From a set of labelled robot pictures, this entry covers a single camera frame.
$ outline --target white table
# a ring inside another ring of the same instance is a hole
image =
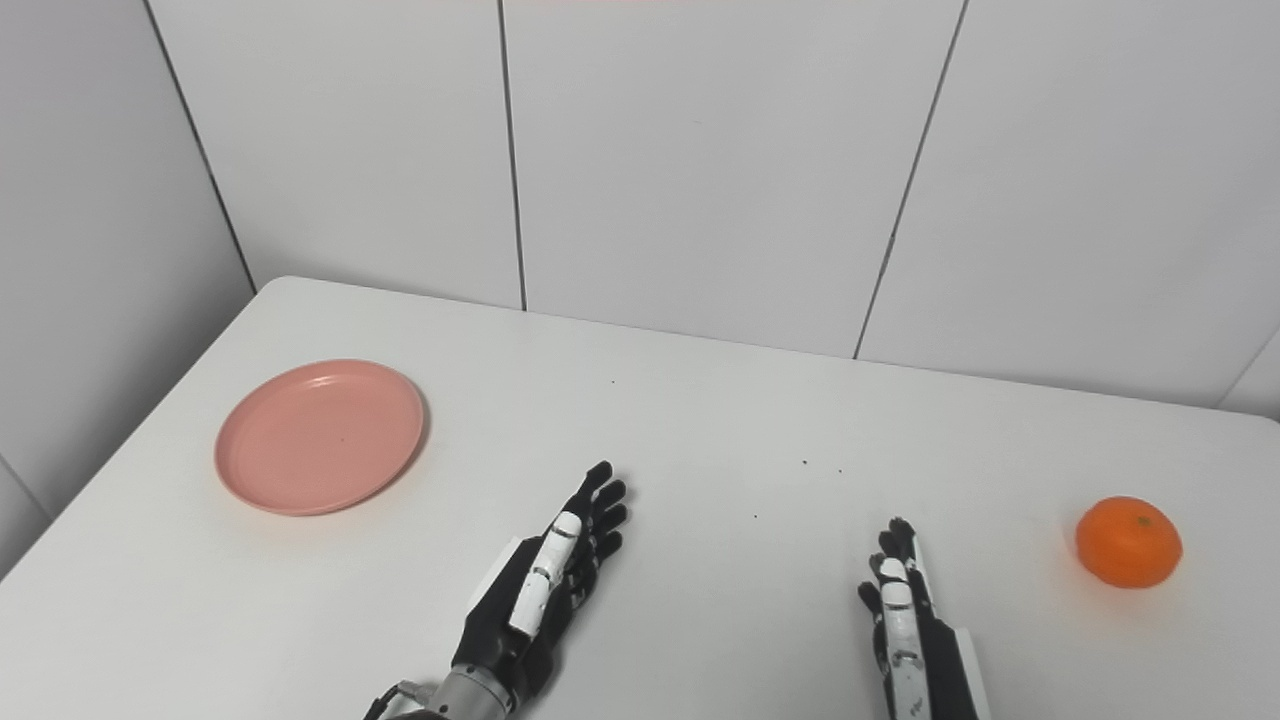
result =
[[[344,356],[421,387],[417,462],[323,518],[228,495],[227,413]],[[1277,430],[282,279],[0,584],[0,717],[358,720],[392,682],[447,671],[498,551],[602,457],[635,488],[627,544],[530,717],[884,717],[854,588],[895,514],[973,632],[997,717],[1276,717]],[[1117,493],[1178,523],[1164,585],[1112,589],[1074,560],[1075,519]]]

